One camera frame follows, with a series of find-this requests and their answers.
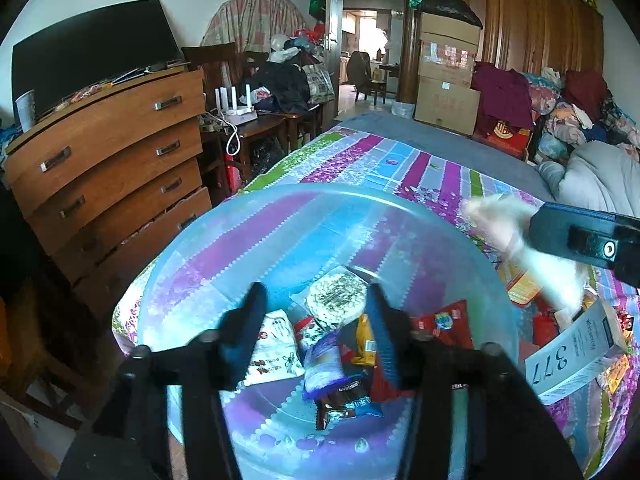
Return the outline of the red snack packet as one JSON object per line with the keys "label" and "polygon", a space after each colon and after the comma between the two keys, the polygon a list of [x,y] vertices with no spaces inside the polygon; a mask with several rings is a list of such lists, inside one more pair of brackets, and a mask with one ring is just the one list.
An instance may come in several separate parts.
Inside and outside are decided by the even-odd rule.
{"label": "red snack packet", "polygon": [[468,305],[459,300],[439,311],[411,319],[415,330],[428,333],[448,346],[473,349]]}

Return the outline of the grey folded duvet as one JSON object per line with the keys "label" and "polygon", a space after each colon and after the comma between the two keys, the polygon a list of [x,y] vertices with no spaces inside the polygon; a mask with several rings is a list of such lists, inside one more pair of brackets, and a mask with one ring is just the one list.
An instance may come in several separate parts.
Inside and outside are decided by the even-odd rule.
{"label": "grey folded duvet", "polygon": [[639,162],[614,145],[590,141],[537,170],[557,203],[639,217]]}

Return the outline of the maroon garment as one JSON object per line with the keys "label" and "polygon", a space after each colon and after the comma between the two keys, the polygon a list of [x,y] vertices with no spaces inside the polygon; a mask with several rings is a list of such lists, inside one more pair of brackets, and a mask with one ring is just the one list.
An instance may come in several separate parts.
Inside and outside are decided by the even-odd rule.
{"label": "maroon garment", "polygon": [[478,132],[490,133],[497,122],[505,122],[514,131],[533,130],[529,85],[521,73],[479,62],[474,67],[471,88],[480,92],[476,120]]}

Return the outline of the white box numbered 377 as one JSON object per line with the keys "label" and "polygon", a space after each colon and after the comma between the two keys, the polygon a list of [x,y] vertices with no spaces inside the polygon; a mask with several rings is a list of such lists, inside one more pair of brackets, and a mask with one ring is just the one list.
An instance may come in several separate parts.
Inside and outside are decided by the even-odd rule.
{"label": "white box numbered 377", "polygon": [[626,351],[616,311],[598,299],[525,360],[525,377],[540,402],[551,405],[588,385]]}

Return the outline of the white blurred snack packet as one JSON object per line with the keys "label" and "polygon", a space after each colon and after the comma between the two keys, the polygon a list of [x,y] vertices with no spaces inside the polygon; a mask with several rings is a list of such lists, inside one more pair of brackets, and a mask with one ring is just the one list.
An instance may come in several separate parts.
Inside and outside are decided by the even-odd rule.
{"label": "white blurred snack packet", "polygon": [[462,217],[480,231],[491,247],[522,270],[533,272],[554,312],[574,318],[582,307],[587,269],[582,263],[533,248],[527,235],[538,209],[511,194],[470,197],[460,206]]}

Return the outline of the white wifi router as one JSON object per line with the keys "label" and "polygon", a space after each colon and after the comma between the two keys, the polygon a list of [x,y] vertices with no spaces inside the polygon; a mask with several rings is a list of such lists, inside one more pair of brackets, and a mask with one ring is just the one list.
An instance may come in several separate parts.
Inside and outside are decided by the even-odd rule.
{"label": "white wifi router", "polygon": [[258,119],[253,105],[243,105],[235,87],[219,87],[214,89],[215,115],[229,125],[242,126]]}

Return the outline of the wooden wardrobe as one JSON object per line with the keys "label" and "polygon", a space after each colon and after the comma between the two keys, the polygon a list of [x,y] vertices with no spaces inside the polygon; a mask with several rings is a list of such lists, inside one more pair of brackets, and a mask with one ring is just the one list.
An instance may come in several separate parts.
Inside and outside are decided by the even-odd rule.
{"label": "wooden wardrobe", "polygon": [[603,72],[603,18],[582,0],[464,0],[483,23],[477,58],[502,70]]}

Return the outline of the white cup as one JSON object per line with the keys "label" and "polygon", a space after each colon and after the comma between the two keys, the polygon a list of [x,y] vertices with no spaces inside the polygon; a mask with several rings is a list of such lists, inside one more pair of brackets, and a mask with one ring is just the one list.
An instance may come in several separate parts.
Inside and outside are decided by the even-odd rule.
{"label": "white cup", "polygon": [[28,90],[15,100],[18,120],[24,132],[29,131],[37,122],[35,91]]}

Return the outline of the colourful striped bed sheet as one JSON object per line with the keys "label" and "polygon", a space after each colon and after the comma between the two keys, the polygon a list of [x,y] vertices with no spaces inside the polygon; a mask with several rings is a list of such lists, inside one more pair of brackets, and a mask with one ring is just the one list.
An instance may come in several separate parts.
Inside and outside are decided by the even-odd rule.
{"label": "colourful striped bed sheet", "polygon": [[[277,185],[334,183],[359,186],[419,204],[458,229],[459,207],[475,196],[508,194],[512,186],[468,167],[367,131],[335,128],[282,159],[250,182],[251,191]],[[430,294],[418,267],[401,259],[398,236],[405,227],[390,207],[340,216],[318,216],[297,207],[264,206],[217,223],[211,233],[186,233],[185,256],[157,257],[119,300],[112,331],[122,351],[137,344],[164,348],[215,325],[234,307],[251,275],[262,278],[277,306],[294,306],[298,288],[288,271],[318,278],[342,263],[389,276],[401,303],[413,307]],[[299,379],[270,382],[224,396],[236,436],[247,450],[263,444],[299,463],[321,460],[344,448],[356,463],[394,448],[408,415],[403,398],[386,402],[383,416],[341,422],[314,431],[314,408],[303,399]]]}

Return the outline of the yellow snack packet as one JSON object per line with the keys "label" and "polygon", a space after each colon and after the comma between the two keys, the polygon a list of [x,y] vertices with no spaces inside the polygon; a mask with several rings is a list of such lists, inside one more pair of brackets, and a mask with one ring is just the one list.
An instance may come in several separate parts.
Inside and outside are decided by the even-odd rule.
{"label": "yellow snack packet", "polygon": [[358,318],[355,338],[357,350],[350,362],[357,366],[375,366],[376,342],[369,318],[364,313]]}

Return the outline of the stacked cardboard boxes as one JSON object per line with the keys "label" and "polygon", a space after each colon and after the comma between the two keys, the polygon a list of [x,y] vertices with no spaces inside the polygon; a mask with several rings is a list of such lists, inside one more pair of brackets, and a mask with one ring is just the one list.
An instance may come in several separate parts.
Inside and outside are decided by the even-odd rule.
{"label": "stacked cardboard boxes", "polygon": [[480,92],[471,84],[481,30],[457,18],[422,14],[417,122],[473,135]]}

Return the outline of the white patterned snack packet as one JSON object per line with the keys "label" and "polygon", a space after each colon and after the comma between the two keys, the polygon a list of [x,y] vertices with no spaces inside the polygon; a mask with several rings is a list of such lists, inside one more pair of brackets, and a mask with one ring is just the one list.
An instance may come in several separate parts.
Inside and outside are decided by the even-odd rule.
{"label": "white patterned snack packet", "polygon": [[242,386],[278,382],[303,376],[304,373],[293,325],[285,310],[268,312],[258,332]]}

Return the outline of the blue Oreo snack packet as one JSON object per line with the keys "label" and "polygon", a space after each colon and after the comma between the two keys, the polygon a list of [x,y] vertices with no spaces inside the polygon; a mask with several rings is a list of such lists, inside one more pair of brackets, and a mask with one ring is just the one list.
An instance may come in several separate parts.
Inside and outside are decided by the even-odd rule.
{"label": "blue Oreo snack packet", "polygon": [[327,430],[334,422],[383,416],[380,404],[371,399],[371,383],[365,372],[346,374],[338,333],[322,336],[304,356],[305,400],[316,406],[316,430]]}

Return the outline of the black flat television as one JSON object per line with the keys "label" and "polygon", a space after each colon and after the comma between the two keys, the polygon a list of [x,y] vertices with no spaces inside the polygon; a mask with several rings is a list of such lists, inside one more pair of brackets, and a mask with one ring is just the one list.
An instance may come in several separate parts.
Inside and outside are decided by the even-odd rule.
{"label": "black flat television", "polygon": [[14,44],[12,99],[35,92],[37,117],[76,91],[136,68],[181,58],[160,0],[104,6]]}

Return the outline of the clear blue plastic basin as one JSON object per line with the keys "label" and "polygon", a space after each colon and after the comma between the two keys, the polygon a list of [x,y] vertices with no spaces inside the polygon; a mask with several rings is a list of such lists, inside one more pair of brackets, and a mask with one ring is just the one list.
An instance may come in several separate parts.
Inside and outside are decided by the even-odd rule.
{"label": "clear blue plastic basin", "polygon": [[[489,259],[427,207],[394,194],[338,184],[277,185],[203,214],[156,260],[142,296],[138,341],[180,347],[217,326],[250,284],[292,321],[293,300],[313,281],[349,266],[381,284],[412,316],[464,301],[474,344],[518,353],[506,290]],[[316,427],[297,378],[221,395],[236,459],[247,479],[390,479],[396,474],[411,402],[385,402],[380,416]]]}

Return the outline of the wooden chair with clothes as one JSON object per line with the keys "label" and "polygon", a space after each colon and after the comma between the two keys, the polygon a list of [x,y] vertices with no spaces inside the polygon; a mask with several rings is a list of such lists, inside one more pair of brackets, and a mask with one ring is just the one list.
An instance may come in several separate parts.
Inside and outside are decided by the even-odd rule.
{"label": "wooden chair with clothes", "polygon": [[309,58],[306,51],[299,51],[284,63],[266,60],[265,52],[238,52],[234,42],[213,44],[212,46],[183,47],[184,58],[191,70],[203,71],[207,108],[222,116],[226,109],[232,109],[235,102],[239,107],[242,96],[246,96],[246,86],[250,92],[266,88],[270,96],[258,100],[252,96],[252,107],[276,115],[305,117],[311,109],[311,90],[304,68],[295,60],[299,55]]}

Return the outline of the wooden chest of drawers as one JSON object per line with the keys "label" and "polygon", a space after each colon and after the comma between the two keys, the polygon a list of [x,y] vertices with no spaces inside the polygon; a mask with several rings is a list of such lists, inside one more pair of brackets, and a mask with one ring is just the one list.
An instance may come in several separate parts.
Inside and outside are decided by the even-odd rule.
{"label": "wooden chest of drawers", "polygon": [[198,166],[204,110],[199,70],[161,70],[96,92],[9,147],[24,219],[100,321],[212,206]]}

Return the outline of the red gift bag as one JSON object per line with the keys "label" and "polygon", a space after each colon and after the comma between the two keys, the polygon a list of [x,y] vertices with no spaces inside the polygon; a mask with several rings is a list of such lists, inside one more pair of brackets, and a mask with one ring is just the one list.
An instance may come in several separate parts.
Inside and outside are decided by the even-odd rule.
{"label": "red gift bag", "polygon": [[476,130],[473,139],[519,160],[526,160],[532,132],[528,129],[513,131],[505,122],[497,122],[495,128],[488,133]]}

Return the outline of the dark wooden side table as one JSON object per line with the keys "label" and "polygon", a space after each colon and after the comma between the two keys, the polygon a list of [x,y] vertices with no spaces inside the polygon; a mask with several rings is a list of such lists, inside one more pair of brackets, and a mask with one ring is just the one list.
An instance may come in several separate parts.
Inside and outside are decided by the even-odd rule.
{"label": "dark wooden side table", "polygon": [[286,119],[279,115],[262,114],[256,120],[232,126],[222,119],[206,114],[198,118],[202,143],[213,143],[221,154],[222,164],[239,171],[242,185],[253,180],[252,146],[267,138],[276,138],[281,148],[288,148]]}

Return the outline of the pile of clothes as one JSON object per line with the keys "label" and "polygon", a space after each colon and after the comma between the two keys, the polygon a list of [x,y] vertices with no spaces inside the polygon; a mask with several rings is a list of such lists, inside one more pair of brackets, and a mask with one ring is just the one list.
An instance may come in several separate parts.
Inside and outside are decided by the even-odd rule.
{"label": "pile of clothes", "polygon": [[592,70],[567,73],[546,67],[526,73],[534,130],[524,159],[532,164],[553,160],[564,165],[575,148],[600,141],[639,158],[639,124],[614,100],[604,79]]}

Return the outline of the round rice cracker packet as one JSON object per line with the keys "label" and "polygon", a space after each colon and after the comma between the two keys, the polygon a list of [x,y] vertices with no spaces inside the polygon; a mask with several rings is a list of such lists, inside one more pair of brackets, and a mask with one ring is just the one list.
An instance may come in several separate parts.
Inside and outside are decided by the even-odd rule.
{"label": "round rice cracker packet", "polygon": [[305,289],[291,295],[327,332],[339,330],[364,312],[368,284],[344,266],[336,266]]}

